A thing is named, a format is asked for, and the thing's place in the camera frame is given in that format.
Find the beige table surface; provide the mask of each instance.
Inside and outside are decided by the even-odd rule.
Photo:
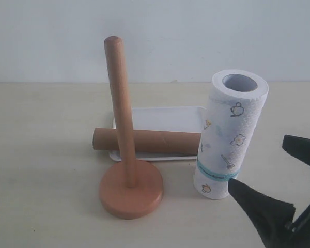
[[[310,203],[310,168],[282,148],[310,138],[310,82],[270,91],[238,179],[269,196]],[[206,104],[209,84],[131,84],[133,107]],[[165,195],[132,221],[102,208],[98,185],[114,163],[93,151],[94,127],[113,121],[109,84],[0,84],[0,247],[263,247],[231,196],[204,198],[195,161],[155,162]]]

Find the white tray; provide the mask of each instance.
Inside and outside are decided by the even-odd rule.
[[[171,131],[201,133],[203,128],[204,107],[152,107],[133,108],[133,128],[136,130]],[[119,151],[110,151],[114,161],[121,161]],[[192,160],[196,156],[171,153],[137,152],[137,159],[145,161]]]

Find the white wall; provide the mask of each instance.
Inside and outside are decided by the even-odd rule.
[[[131,82],[310,80],[310,0],[0,0],[0,82],[107,82],[110,35]]]

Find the wooden base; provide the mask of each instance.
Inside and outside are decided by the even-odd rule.
[[[121,219],[137,219],[153,212],[163,196],[163,178],[151,163],[136,160],[137,185],[126,186],[125,167],[114,164],[103,176],[99,197],[104,208]]]

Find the hole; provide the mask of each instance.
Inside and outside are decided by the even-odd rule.
[[[257,89],[257,83],[248,76],[232,74],[223,78],[224,85],[239,92],[249,92]]]

